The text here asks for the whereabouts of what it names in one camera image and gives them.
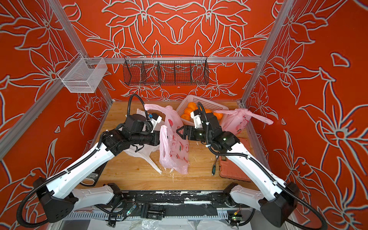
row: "plastic bag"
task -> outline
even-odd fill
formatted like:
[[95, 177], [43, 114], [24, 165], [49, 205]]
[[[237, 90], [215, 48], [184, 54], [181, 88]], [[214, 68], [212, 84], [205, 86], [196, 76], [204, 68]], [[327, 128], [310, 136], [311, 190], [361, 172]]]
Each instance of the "plastic bag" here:
[[[137, 109], [137, 114], [143, 115], [145, 116], [144, 111]], [[163, 125], [164, 122], [161, 121], [160, 123], [158, 123], [155, 127], [154, 130], [160, 130], [161, 125]], [[144, 145], [143, 149], [139, 150], [138, 152], [135, 152], [135, 150], [137, 149], [134, 146], [130, 146], [129, 149], [124, 150], [124, 152], [126, 154], [128, 154], [129, 156], [133, 156], [133, 157], [140, 157], [145, 159], [158, 173], [162, 173], [162, 171], [157, 167], [157, 165], [151, 160], [151, 158], [149, 157], [151, 152], [154, 152], [156, 150], [158, 150], [160, 147], [160, 145], [158, 146], [151, 146], [151, 145]]]
[[264, 123], [269, 125], [273, 124], [273, 121], [262, 117], [260, 115], [254, 114], [247, 109], [235, 109], [235, 110], [216, 110], [214, 113], [224, 113], [228, 114], [226, 120], [222, 124], [223, 131], [232, 132], [235, 135], [241, 133], [241, 131], [245, 128], [245, 126], [250, 121], [251, 117], [254, 117]]
[[181, 174], [187, 174], [189, 142], [176, 133], [176, 130], [183, 126], [178, 113], [171, 106], [145, 104], [144, 108], [160, 111], [166, 116], [165, 125], [160, 129], [160, 164]]
[[201, 220], [197, 225], [197, 230], [252, 230], [251, 222], [246, 225], [237, 227], [230, 227], [229, 225], [219, 220]]

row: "orange wall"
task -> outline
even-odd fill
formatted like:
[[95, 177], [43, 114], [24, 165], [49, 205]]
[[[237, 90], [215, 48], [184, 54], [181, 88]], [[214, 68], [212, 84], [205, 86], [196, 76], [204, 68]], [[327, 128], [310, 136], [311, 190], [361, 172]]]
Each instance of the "orange wall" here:
[[[0, 2], [0, 138], [56, 81], [76, 54], [47, 1]], [[39, 177], [64, 169], [86, 151], [107, 103], [99, 90], [70, 93], [63, 88], [0, 161], [0, 229], [19, 227], [15, 213]], [[33, 196], [24, 211], [28, 222], [45, 219]]]
[[[18, 202], [38, 177], [55, 175], [89, 150], [106, 110], [107, 103], [99, 90], [80, 94], [64, 87], [56, 95], [0, 161], [0, 229], [18, 227]], [[45, 219], [36, 196], [26, 207], [23, 213], [28, 222]]]
[[[368, 5], [297, 0], [248, 107], [271, 170], [295, 182], [329, 229], [368, 226]], [[318, 219], [301, 206], [309, 227]]]
[[[90, 57], [187, 54], [260, 55], [281, 4], [275, 0], [94, 1], [60, 0]], [[210, 65], [207, 86], [127, 86], [119, 64], [104, 83], [116, 100], [138, 93], [148, 100], [242, 97], [254, 63]]]
[[0, 2], [0, 139], [76, 54], [44, 2]]

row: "white plastic bag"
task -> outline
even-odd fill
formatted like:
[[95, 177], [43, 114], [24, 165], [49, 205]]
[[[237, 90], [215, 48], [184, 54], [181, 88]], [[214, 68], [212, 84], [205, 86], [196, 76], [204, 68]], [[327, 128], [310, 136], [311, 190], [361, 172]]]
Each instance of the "white plastic bag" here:
[[226, 120], [222, 124], [222, 130], [223, 131], [229, 131], [232, 132], [235, 135], [238, 135], [241, 133], [241, 131], [245, 128], [245, 126], [250, 121], [251, 117], [254, 117], [260, 121], [263, 121], [264, 123], [267, 123], [269, 125], [273, 124], [273, 121], [262, 117], [260, 115], [254, 114], [250, 112], [247, 109], [235, 109], [235, 110], [216, 110], [214, 113], [224, 113], [228, 114]]
[[146, 110], [157, 110], [165, 114], [165, 125], [160, 129], [160, 164], [178, 173], [187, 174], [189, 165], [189, 142], [183, 140], [176, 130], [183, 126], [178, 113], [171, 106], [145, 104]]
[[[142, 111], [140, 109], [137, 109], [137, 114], [145, 116], [144, 111]], [[161, 127], [162, 124], [164, 124], [163, 121], [158, 123], [154, 130], [160, 130], [160, 127]], [[144, 145], [143, 149], [139, 150], [138, 152], [135, 152], [135, 150], [137, 148], [131, 145], [129, 147], [129, 149], [124, 150], [124, 152], [126, 154], [128, 154], [129, 156], [140, 157], [140, 158], [145, 159], [158, 173], [161, 174], [162, 171], [157, 167], [157, 165], [149, 157], [151, 152], [154, 152], [154, 151], [158, 150], [159, 147], [160, 147], [160, 145], [158, 145], [158, 146]]]

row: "wire basket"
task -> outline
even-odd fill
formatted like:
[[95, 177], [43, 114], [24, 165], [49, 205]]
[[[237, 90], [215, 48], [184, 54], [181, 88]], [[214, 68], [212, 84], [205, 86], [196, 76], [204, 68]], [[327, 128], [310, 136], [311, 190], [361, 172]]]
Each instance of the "wire basket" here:
[[107, 71], [105, 60], [101, 58], [95, 68], [88, 66], [84, 58], [78, 58], [76, 64], [63, 77], [63, 84], [71, 93], [93, 93]]
[[207, 57], [161, 55], [159, 58], [125, 56], [124, 83], [127, 85], [207, 85]]

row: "wooden table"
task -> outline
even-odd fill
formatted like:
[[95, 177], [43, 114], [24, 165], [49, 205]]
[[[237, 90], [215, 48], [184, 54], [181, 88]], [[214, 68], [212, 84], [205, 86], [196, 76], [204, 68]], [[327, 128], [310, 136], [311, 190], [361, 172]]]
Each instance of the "wooden table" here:
[[[171, 105], [176, 109], [181, 101], [170, 102], [146, 102], [155, 103], [160, 106]], [[237, 102], [217, 102], [227, 106], [230, 110], [238, 108]], [[127, 113], [127, 102], [114, 102], [102, 125], [101, 132], [114, 129], [119, 123], [125, 121]], [[137, 111], [137, 108], [143, 110], [142, 104], [134, 99], [131, 105], [131, 114]], [[243, 131], [238, 137], [247, 138], [246, 131]], [[236, 182], [245, 188], [258, 190], [253, 182], [237, 181], [219, 176], [219, 167], [217, 162], [216, 174], [212, 176], [212, 165], [215, 161], [215, 155], [209, 152], [203, 144], [196, 141], [189, 141], [189, 162], [188, 174], [181, 175], [175, 170], [164, 169], [159, 163], [159, 151], [151, 153], [151, 159], [163, 171], [159, 174], [142, 158], [135, 158], [121, 153], [111, 159], [102, 175], [100, 176], [96, 187], [107, 183], [116, 183], [122, 190], [223, 190], [230, 183]]]

